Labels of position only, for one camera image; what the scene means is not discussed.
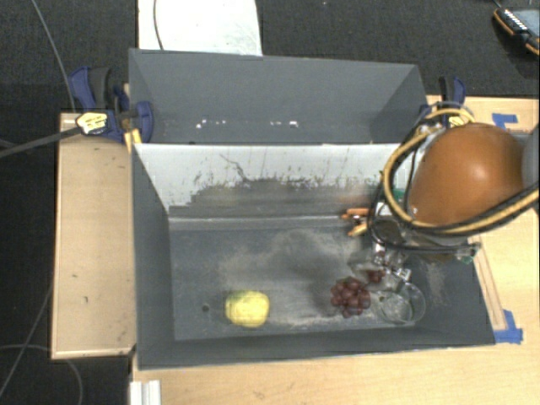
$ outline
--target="gray cardboard bin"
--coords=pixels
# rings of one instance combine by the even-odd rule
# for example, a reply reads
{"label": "gray cardboard bin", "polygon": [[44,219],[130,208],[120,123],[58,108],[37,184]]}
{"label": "gray cardboard bin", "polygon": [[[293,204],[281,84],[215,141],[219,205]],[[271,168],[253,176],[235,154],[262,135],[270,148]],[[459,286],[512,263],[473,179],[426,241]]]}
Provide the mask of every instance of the gray cardboard bin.
{"label": "gray cardboard bin", "polygon": [[[156,118],[132,156],[142,369],[494,342],[473,265],[408,262],[416,323],[330,305],[369,245],[339,215],[369,202],[425,102],[416,67],[133,50],[130,88]],[[262,327],[226,319],[238,289],[268,295]]]}

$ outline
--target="orange object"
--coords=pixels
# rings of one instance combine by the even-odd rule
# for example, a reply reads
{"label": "orange object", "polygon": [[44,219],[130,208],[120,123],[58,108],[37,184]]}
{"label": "orange object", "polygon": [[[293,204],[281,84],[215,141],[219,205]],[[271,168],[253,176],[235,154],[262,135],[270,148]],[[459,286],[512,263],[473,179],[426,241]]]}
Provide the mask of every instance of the orange object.
{"label": "orange object", "polygon": [[409,193],[412,215],[447,225],[470,219],[523,189],[522,147],[505,130],[469,123],[428,148]]}

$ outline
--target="wooden board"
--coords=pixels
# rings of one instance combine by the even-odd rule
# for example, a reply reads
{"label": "wooden board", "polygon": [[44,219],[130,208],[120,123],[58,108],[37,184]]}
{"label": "wooden board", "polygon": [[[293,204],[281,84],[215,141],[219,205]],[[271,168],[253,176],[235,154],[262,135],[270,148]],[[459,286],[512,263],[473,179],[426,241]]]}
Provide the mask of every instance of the wooden board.
{"label": "wooden board", "polygon": [[[74,126],[62,115],[62,129]],[[82,135],[60,143],[51,353],[127,354],[135,344],[125,146]]]}
{"label": "wooden board", "polygon": [[[518,116],[512,128],[529,130],[537,122],[537,100],[470,98],[467,105],[479,121],[492,122],[492,112],[499,112]],[[125,147],[103,138],[61,142],[53,358],[125,354],[135,343],[127,162]],[[161,380],[164,405],[533,403],[540,397],[537,230],[536,214],[528,212],[481,236],[494,281],[487,273],[480,276],[498,295],[488,301],[514,312],[525,331],[521,346],[189,370],[135,368],[133,379]],[[494,309],[500,321],[500,305]]]}

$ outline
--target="blue clamp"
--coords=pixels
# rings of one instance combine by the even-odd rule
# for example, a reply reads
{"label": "blue clamp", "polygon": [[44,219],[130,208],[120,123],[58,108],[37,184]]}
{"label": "blue clamp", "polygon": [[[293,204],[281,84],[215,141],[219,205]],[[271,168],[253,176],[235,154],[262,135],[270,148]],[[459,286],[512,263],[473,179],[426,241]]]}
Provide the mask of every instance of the blue clamp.
{"label": "blue clamp", "polygon": [[523,329],[516,328],[516,323],[514,322],[514,316],[509,310],[503,310],[505,313],[506,325],[508,326],[506,330],[498,330],[494,332],[495,342],[496,343],[515,343],[517,345],[521,344],[523,341]]}
{"label": "blue clamp", "polygon": [[107,115],[107,130],[100,136],[109,138],[118,143],[124,142],[123,121],[129,119],[128,127],[133,128],[133,123],[138,122],[137,128],[141,132],[144,143],[150,141],[154,130],[154,114],[150,103],[138,102],[135,110],[129,111],[130,103],[127,94],[120,87],[115,86],[115,110],[109,107],[107,98],[107,81],[110,69],[98,67],[92,69],[82,66],[72,72],[68,77],[69,88],[73,97],[78,100],[85,112],[100,111]]}
{"label": "blue clamp", "polygon": [[[448,79],[447,77],[439,78],[440,93],[442,100],[444,102],[454,102],[459,105],[465,104],[465,98],[467,96],[465,84],[458,78],[452,77]],[[440,108],[447,108],[448,105],[443,105]],[[443,124],[448,127],[449,119],[448,116],[443,116]]]}

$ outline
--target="yellow cable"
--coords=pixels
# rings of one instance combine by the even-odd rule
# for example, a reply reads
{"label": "yellow cable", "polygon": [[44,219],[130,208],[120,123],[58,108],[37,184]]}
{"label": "yellow cable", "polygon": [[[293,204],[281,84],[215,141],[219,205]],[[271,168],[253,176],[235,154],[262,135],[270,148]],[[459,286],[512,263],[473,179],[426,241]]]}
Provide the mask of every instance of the yellow cable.
{"label": "yellow cable", "polygon": [[[443,114],[451,114],[451,115],[463,117],[467,119],[469,122],[474,122],[474,117],[471,116],[469,112],[465,110],[458,110],[458,109],[437,110],[427,115],[425,118],[430,119],[430,118],[440,116]],[[391,174],[392,167],[394,166],[396,161],[399,158],[401,158],[406,152],[409,152],[412,148],[422,143],[431,133],[433,133],[433,130],[427,131],[424,133],[419,133],[419,131],[417,131],[414,138],[410,139],[405,144],[402,144],[401,146],[399,146],[391,154],[390,159],[386,162],[386,165],[382,171],[382,177],[381,177],[385,198],[388,201],[388,204],[390,204],[390,207],[392,211],[394,212],[394,214],[396,214],[401,220],[405,222],[413,224],[419,228],[426,228],[426,229],[434,228],[439,225],[417,221],[402,209],[402,207],[399,205],[399,203],[396,201],[396,199],[393,196],[392,182],[390,181],[390,174]],[[479,221],[474,222],[473,224],[462,225],[462,226],[456,225],[456,227],[454,228],[442,230],[441,233],[452,235],[452,234],[459,234],[463,232],[478,230],[484,226],[489,226],[489,225],[495,224],[496,222],[500,220],[507,219],[512,214],[519,212],[519,210],[521,210],[522,208],[526,207],[528,204],[533,203],[534,201],[537,201],[537,200],[538,200],[538,189],[530,193],[526,197],[523,197],[520,201],[515,202],[514,204],[505,208],[504,210],[494,213],[488,216],[487,218],[480,219]]]}

